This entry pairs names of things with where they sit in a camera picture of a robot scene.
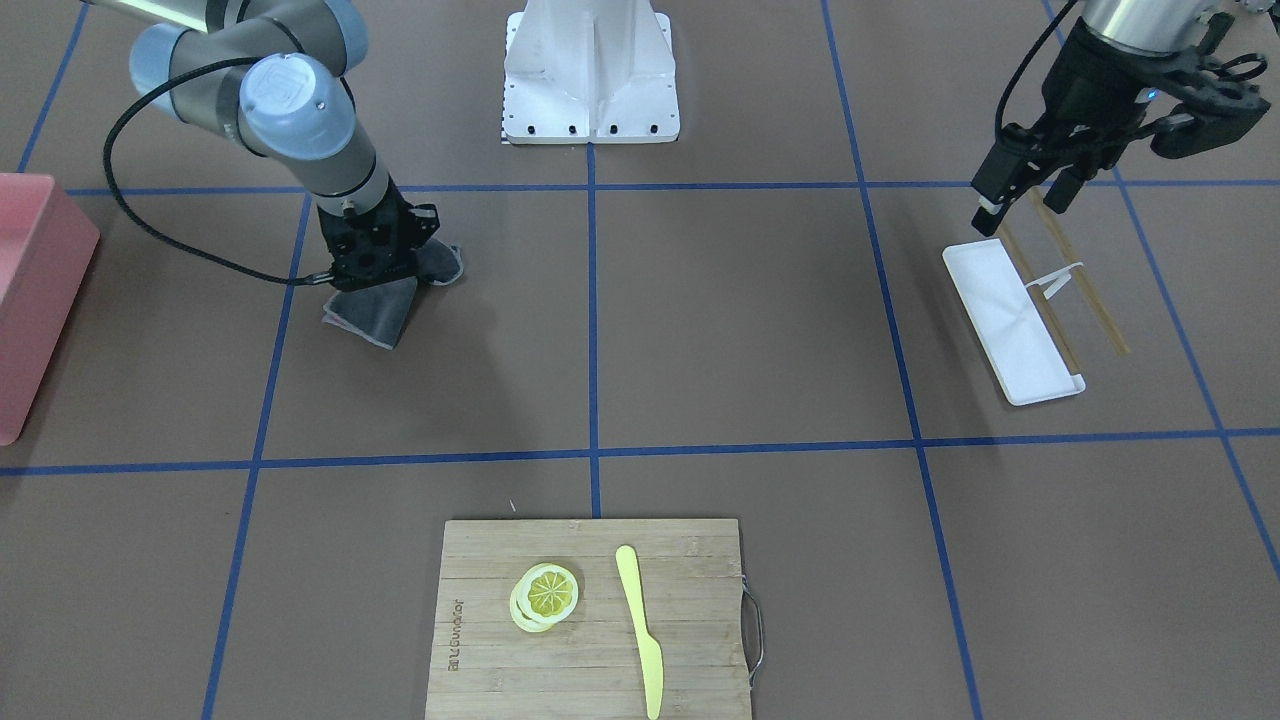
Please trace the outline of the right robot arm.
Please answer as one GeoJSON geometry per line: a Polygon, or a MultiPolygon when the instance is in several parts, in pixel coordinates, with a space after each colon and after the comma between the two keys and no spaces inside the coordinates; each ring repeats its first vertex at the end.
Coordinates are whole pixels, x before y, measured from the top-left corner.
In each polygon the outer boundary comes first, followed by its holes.
{"type": "Polygon", "coordinates": [[[312,196],[332,264],[288,286],[360,291],[406,278],[445,286],[463,270],[436,238],[431,204],[408,202],[361,124],[346,76],[367,55],[351,1],[110,1],[148,22],[131,50],[140,99],[108,133],[102,167],[115,200],[115,142],[145,108],[282,164],[312,196]]]}

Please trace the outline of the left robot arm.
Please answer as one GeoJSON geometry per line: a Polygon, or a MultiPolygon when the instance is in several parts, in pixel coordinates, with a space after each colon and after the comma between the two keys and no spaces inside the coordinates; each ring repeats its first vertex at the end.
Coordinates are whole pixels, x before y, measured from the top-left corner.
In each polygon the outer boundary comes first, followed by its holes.
{"type": "Polygon", "coordinates": [[[1083,1],[1041,87],[1044,110],[1029,127],[1004,120],[1012,91],[1074,1],[1039,33],[1001,92],[993,146],[972,179],[979,208],[972,227],[996,233],[1009,209],[1051,176],[1046,204],[1064,213],[1101,170],[1115,168],[1125,149],[1156,132],[1144,118],[1155,95],[1170,91],[1156,79],[1162,61],[1190,45],[1207,1],[1083,1]]]}

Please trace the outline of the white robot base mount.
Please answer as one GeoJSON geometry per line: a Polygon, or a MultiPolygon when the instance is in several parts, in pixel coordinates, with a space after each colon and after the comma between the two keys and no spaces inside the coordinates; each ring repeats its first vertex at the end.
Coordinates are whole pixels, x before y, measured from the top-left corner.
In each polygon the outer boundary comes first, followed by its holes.
{"type": "Polygon", "coordinates": [[[649,1],[529,1],[506,19],[500,137],[511,145],[672,143],[672,24],[649,1]]]}

